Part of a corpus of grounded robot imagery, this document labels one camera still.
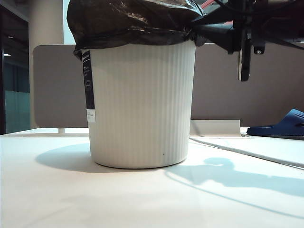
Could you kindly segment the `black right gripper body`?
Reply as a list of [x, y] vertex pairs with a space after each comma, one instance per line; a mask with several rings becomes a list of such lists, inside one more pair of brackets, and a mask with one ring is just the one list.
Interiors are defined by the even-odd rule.
[[258, 10], [255, 0], [238, 0], [237, 9], [241, 10], [234, 19], [238, 47], [238, 79], [246, 82], [250, 77], [251, 54], [261, 55], [265, 51], [265, 41], [259, 34], [258, 23], [254, 13]]

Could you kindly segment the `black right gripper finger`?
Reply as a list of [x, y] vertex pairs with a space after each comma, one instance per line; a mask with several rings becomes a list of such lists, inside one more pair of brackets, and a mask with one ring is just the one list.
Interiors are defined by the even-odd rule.
[[235, 30], [233, 24], [211, 24], [211, 38], [232, 38]]
[[233, 54], [238, 51], [238, 46], [235, 46], [231, 37], [218, 36], [211, 39], [213, 43], [226, 50], [228, 54]]

